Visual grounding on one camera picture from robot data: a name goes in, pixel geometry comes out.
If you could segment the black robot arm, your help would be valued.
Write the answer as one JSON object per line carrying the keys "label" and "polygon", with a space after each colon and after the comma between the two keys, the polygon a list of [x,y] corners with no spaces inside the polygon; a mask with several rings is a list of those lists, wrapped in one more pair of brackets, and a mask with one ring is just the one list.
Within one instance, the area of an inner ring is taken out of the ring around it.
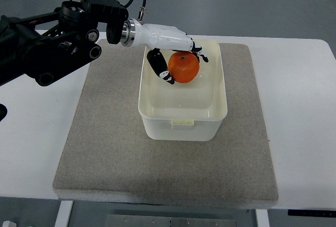
{"label": "black robot arm", "polygon": [[47,14],[1,16],[1,85],[22,75],[53,84],[101,55],[99,23],[117,44],[128,16],[116,0],[67,0]]}

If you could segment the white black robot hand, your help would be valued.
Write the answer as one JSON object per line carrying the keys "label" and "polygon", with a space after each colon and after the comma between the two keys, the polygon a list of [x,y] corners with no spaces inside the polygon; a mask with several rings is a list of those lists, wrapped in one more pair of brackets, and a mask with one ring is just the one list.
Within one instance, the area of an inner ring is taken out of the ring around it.
{"label": "white black robot hand", "polygon": [[173,26],[157,24],[140,24],[136,19],[129,19],[124,23],[120,43],[125,47],[145,45],[150,49],[147,60],[154,73],[173,85],[175,79],[168,70],[168,65],[161,50],[188,51],[208,62],[208,56],[201,45],[193,41],[187,33]]}

